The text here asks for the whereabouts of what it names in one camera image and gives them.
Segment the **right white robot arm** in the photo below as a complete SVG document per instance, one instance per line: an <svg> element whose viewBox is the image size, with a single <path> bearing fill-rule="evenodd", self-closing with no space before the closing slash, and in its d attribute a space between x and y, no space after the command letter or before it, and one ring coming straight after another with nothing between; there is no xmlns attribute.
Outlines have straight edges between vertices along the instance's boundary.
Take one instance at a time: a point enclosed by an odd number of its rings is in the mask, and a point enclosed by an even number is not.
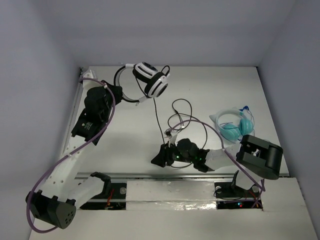
<svg viewBox="0 0 320 240"><path fill-rule="evenodd" d="M175 140L172 137L162 144L150 162L162 168L174 162L188 163L202 173L236 166L232 181L218 191L219 198L244 198L253 187L261 194L266 190L265 180L280 176L283 148L253 135L245 135L239 143L221 149L199 148L188 138Z"/></svg>

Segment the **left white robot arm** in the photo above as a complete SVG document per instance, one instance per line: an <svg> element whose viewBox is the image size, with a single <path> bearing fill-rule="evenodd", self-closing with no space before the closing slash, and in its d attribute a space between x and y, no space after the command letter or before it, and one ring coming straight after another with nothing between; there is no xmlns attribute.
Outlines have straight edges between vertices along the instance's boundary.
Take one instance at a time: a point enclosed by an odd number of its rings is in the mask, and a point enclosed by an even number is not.
<svg viewBox="0 0 320 240"><path fill-rule="evenodd" d="M87 90L84 109L71 131L72 139L80 139L83 143L65 152L26 196L26 219L36 233L46 234L67 228L76 211L88 200L112 193L111 178L97 171L91 173L85 182L72 186L81 165L111 123L116 105L122 101L121 86L94 78L92 82L97 85Z"/></svg>

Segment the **white black headphones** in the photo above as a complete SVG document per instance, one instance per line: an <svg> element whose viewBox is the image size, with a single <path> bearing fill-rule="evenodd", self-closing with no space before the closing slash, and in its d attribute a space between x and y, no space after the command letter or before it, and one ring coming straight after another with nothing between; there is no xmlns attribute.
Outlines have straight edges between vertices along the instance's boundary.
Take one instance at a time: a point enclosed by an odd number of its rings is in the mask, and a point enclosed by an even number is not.
<svg viewBox="0 0 320 240"><path fill-rule="evenodd" d="M123 71L131 69L132 74L135 77L138 86L139 81L145 83L145 88L142 90L143 96L139 99L131 99L122 93L122 99L128 103L139 104L147 99L158 98L168 87L168 78L170 76L171 68L169 65L165 65L161 71L155 68L153 65L147 62L139 62L137 64L127 63L120 67L113 77L113 84L120 87L120 77Z"/></svg>

